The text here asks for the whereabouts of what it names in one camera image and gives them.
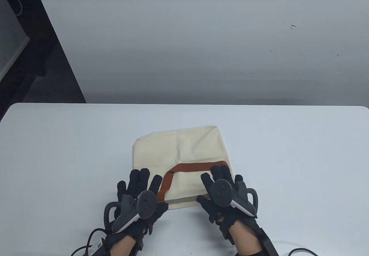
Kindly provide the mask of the person's left hand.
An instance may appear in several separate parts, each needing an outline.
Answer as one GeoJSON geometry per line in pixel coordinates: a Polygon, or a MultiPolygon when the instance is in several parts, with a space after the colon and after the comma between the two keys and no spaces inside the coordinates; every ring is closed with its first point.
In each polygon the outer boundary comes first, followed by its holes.
{"type": "Polygon", "coordinates": [[[125,181],[120,181],[117,184],[117,198],[118,201],[114,206],[111,206],[114,211],[114,221],[109,221],[110,211],[104,212],[104,225],[107,232],[106,236],[106,246],[107,249],[111,249],[113,245],[117,244],[119,241],[123,240],[124,237],[132,237],[136,243],[142,243],[142,239],[145,234],[149,235],[153,232],[154,223],[161,218],[161,216],[168,210],[169,205],[166,202],[158,202],[153,214],[147,219],[138,218],[137,221],[133,222],[127,228],[121,232],[113,230],[113,225],[122,216],[121,215],[121,205],[124,195],[130,199],[130,202],[135,202],[139,195],[145,191],[150,190],[154,195],[158,194],[159,188],[162,183],[162,177],[160,175],[155,175],[151,181],[150,186],[148,186],[150,172],[149,169],[143,168],[141,170],[133,169],[129,176],[129,183],[126,185],[125,181]]]}

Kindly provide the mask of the person's right hand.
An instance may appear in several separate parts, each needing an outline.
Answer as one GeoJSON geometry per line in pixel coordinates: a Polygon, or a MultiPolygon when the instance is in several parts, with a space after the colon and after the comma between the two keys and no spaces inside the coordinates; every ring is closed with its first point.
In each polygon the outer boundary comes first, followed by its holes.
{"type": "MultiPolygon", "coordinates": [[[[210,189],[216,180],[224,179],[228,181],[233,187],[235,187],[236,182],[243,181],[243,177],[241,175],[236,175],[235,179],[233,179],[230,169],[226,165],[214,165],[211,167],[210,172],[212,178],[208,173],[201,174],[201,180],[209,195],[210,189]]],[[[248,216],[239,209],[233,208],[231,206],[221,207],[214,202],[212,197],[208,199],[204,195],[198,195],[196,201],[209,215],[209,221],[211,223],[216,223],[216,225],[220,227],[220,231],[222,232],[224,238],[229,239],[231,243],[234,243],[235,238],[231,236],[229,230],[236,221],[240,221],[245,226],[249,227],[257,235],[258,238],[260,238],[260,236],[262,235],[262,230],[258,226],[256,219],[254,217],[248,216]]]]}

